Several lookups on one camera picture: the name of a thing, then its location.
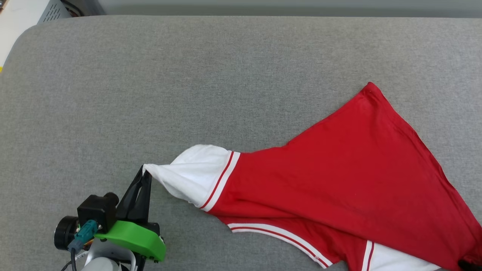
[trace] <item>red stripe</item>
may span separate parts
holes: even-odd
[[[200,207],[200,209],[203,209],[204,207],[206,207],[206,205],[208,204],[208,202],[209,202],[209,201],[211,200],[211,198],[213,197],[214,191],[216,191],[216,188],[217,188],[217,186],[219,185],[219,182],[221,181],[221,178],[223,177],[224,172],[226,172],[226,170],[227,170],[228,167],[229,167],[229,164],[231,163],[231,159],[233,158],[233,154],[234,154],[234,152],[232,151],[232,152],[231,152],[231,156],[229,157],[228,164],[227,164],[226,167],[224,168],[223,173],[221,173],[221,176],[219,176],[219,179],[217,180],[217,183],[216,183],[216,186],[215,186],[214,189],[213,189],[213,192],[212,192],[211,195],[209,196],[208,200],[206,200],[206,203],[205,203],[203,206]]]
[[[296,240],[293,240],[291,238],[289,238],[288,236],[284,236],[280,233],[277,233],[277,232],[274,232],[274,231],[270,231],[270,230],[265,230],[265,229],[260,229],[260,228],[252,228],[252,227],[234,227],[234,228],[231,228],[231,230],[237,230],[237,229],[249,229],[249,230],[262,230],[262,231],[266,231],[266,232],[269,232],[269,233],[273,233],[273,234],[276,234],[278,236],[281,236],[283,238],[286,238],[290,241],[292,241],[293,243],[296,243],[298,246],[304,248],[306,251],[308,251],[311,255],[313,255],[313,257],[315,257],[317,260],[319,260],[325,267],[328,267],[328,265],[320,258],[318,258],[318,256],[316,256],[313,252],[311,252],[309,249],[307,249],[304,245],[300,244],[298,241]]]
[[[370,270],[370,261],[372,260],[373,249],[375,248],[375,243],[372,242],[372,250],[370,251],[370,256],[368,256],[368,264],[366,265],[366,271]]]

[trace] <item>robotic arm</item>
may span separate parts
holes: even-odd
[[[63,270],[72,264],[76,271],[75,255],[81,249],[87,253],[82,271],[143,271],[146,260],[164,260],[159,224],[148,222],[152,176],[143,171],[141,167],[120,202],[114,193],[90,195],[77,208],[77,217],[60,220],[55,247],[71,252]]]

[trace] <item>striped trim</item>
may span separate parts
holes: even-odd
[[[219,199],[219,196],[221,195],[221,192],[224,189],[224,186],[226,185],[226,182],[229,179],[229,176],[231,175],[234,168],[236,167],[236,163],[238,162],[239,157],[240,157],[239,152],[231,151],[226,167],[224,168],[223,172],[219,176],[219,179],[214,185],[213,190],[209,195],[209,198],[200,207],[201,210],[205,212],[209,212],[209,210],[211,210],[214,204],[216,204],[217,200]]]
[[[328,258],[323,256],[321,252],[310,245],[307,241],[287,230],[283,230],[268,224],[254,223],[231,223],[228,224],[228,227],[232,230],[232,232],[257,232],[283,240],[303,251],[323,268],[327,268],[333,264]]]
[[[366,241],[365,254],[363,256],[361,271],[370,271],[370,262],[372,261],[374,247],[375,243],[373,243],[372,241]]]

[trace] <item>gray wall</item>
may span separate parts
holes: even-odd
[[[482,0],[84,1],[94,14],[482,17]]]

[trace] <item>perforated metal panel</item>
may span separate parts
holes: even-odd
[[[50,22],[61,18],[70,18],[70,14],[60,0],[50,0],[43,11],[38,24]]]

